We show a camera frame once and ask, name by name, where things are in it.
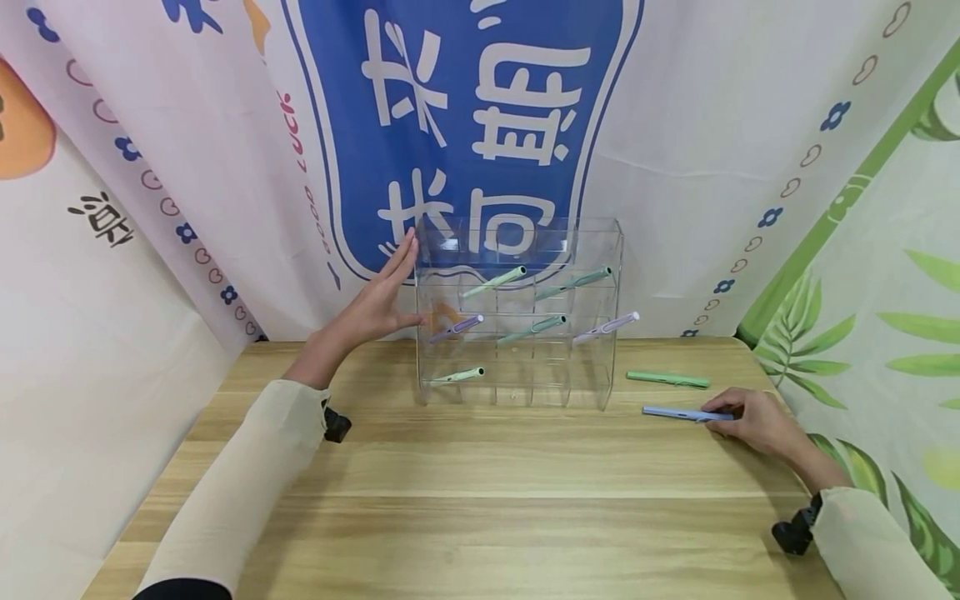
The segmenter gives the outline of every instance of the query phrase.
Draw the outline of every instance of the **green pen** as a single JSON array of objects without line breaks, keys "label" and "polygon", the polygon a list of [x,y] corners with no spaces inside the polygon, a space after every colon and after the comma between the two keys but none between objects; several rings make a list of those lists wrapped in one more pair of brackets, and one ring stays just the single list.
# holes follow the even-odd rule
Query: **green pen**
[{"label": "green pen", "polygon": [[508,273],[504,273],[501,276],[494,277],[490,281],[482,285],[476,286],[472,290],[467,290],[466,292],[464,292],[464,300],[469,298],[470,296],[479,294],[480,292],[483,292],[485,290],[491,290],[499,285],[503,285],[504,283],[509,283],[514,279],[516,279],[517,277],[525,276],[526,274],[527,274],[527,268],[521,265]]},{"label": "green pen", "polygon": [[703,377],[686,377],[684,375],[670,375],[655,372],[627,371],[627,379],[634,381],[653,381],[670,385],[683,385],[690,388],[705,390],[710,387],[710,380]]},{"label": "green pen", "polygon": [[476,369],[470,369],[469,371],[456,372],[454,374],[447,375],[446,377],[440,377],[439,379],[430,381],[430,387],[439,388],[447,383],[456,383],[458,381],[473,379],[474,377],[482,377],[483,373],[483,367],[477,367]]},{"label": "green pen", "polygon": [[565,315],[560,315],[559,317],[550,317],[545,321],[540,321],[539,323],[534,323],[530,325],[530,328],[528,328],[526,331],[511,333],[510,335],[504,336],[499,340],[497,340],[496,344],[498,346],[501,346],[503,344],[510,344],[511,342],[515,342],[516,340],[525,338],[528,335],[534,335],[535,333],[540,333],[541,331],[545,331],[550,327],[556,327],[557,325],[564,324],[564,323],[566,323]]},{"label": "green pen", "polygon": [[613,269],[611,269],[610,267],[603,267],[601,269],[598,269],[597,271],[594,271],[593,273],[587,273],[582,277],[571,279],[570,281],[568,281],[567,283],[564,283],[560,287],[552,287],[552,288],[547,288],[543,290],[542,292],[540,292],[534,297],[534,302],[551,298],[553,296],[557,296],[558,294],[562,294],[567,290],[572,290],[575,287],[582,287],[585,285],[589,285],[594,281],[599,281],[600,279],[609,277],[611,275],[613,275]]}]

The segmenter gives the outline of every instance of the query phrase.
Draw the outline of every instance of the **acrylic pen holder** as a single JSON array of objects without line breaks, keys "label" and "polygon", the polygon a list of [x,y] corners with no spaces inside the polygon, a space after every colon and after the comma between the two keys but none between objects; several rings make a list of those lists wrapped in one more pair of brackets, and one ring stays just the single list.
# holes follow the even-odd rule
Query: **acrylic pen holder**
[{"label": "acrylic pen holder", "polygon": [[417,228],[420,401],[604,410],[616,333],[573,340],[618,316],[616,220],[442,225]]}]

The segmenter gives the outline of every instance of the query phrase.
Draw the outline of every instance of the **hand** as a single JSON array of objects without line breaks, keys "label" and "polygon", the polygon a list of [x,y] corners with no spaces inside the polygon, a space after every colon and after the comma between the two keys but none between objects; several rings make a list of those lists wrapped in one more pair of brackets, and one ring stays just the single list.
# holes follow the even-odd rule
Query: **hand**
[{"label": "hand", "polygon": [[784,461],[810,493],[852,487],[844,469],[810,441],[772,394],[729,388],[701,410],[736,415],[735,420],[709,420],[707,429],[735,437],[754,450]]},{"label": "hand", "polygon": [[395,307],[400,286],[413,273],[419,247],[413,228],[407,229],[399,248],[380,273],[330,324],[344,335],[351,349],[423,322],[421,315],[402,314]]},{"label": "hand", "polygon": [[766,392],[729,388],[701,410],[735,415],[735,420],[707,421],[707,429],[735,437],[758,452],[783,460],[812,444],[797,422]]},{"label": "hand", "polygon": [[284,379],[323,390],[347,355],[358,346],[422,323],[420,315],[401,314],[396,296],[414,270],[418,243],[412,228],[387,264],[329,325],[307,338]]}]

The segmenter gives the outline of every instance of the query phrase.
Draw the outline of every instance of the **lavender pen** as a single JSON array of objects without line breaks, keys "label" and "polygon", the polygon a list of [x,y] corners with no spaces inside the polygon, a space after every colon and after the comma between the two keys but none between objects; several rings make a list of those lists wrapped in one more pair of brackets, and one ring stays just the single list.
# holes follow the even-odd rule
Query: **lavender pen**
[{"label": "lavender pen", "polygon": [[440,342],[441,340],[445,340],[446,338],[448,338],[448,337],[450,337],[450,336],[452,336],[452,335],[457,335],[458,333],[463,333],[464,331],[467,331],[467,330],[470,329],[471,327],[473,327],[473,326],[475,326],[475,325],[479,325],[479,324],[482,323],[482,322],[483,322],[483,315],[474,315],[474,316],[470,317],[469,319],[464,319],[464,320],[460,321],[459,323],[454,324],[454,325],[453,325],[450,329],[448,329],[447,331],[441,331],[441,332],[438,333],[437,335],[435,335],[435,336],[433,336],[432,338],[430,338],[429,340],[427,340],[427,342],[429,342],[430,344],[436,344],[437,342]]},{"label": "lavender pen", "polygon": [[597,327],[596,329],[591,329],[587,333],[581,333],[577,337],[573,338],[573,345],[577,346],[578,344],[582,344],[587,340],[592,340],[593,338],[599,337],[605,333],[612,333],[616,329],[619,329],[625,324],[630,324],[630,323],[633,323],[634,321],[638,321],[639,318],[640,318],[640,315],[636,311],[626,314],[620,317],[619,319],[614,319],[613,321],[604,323],[599,327]]}]

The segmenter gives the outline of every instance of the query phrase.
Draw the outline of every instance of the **beige sleeve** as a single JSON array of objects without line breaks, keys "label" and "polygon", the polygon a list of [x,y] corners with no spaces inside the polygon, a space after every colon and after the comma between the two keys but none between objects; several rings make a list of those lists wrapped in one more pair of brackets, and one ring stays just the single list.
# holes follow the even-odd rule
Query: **beige sleeve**
[{"label": "beige sleeve", "polygon": [[192,578],[235,595],[274,505],[324,437],[329,396],[294,381],[267,385],[167,529],[140,589]]},{"label": "beige sleeve", "polygon": [[847,600],[952,600],[910,538],[870,492],[821,492],[813,538]]}]

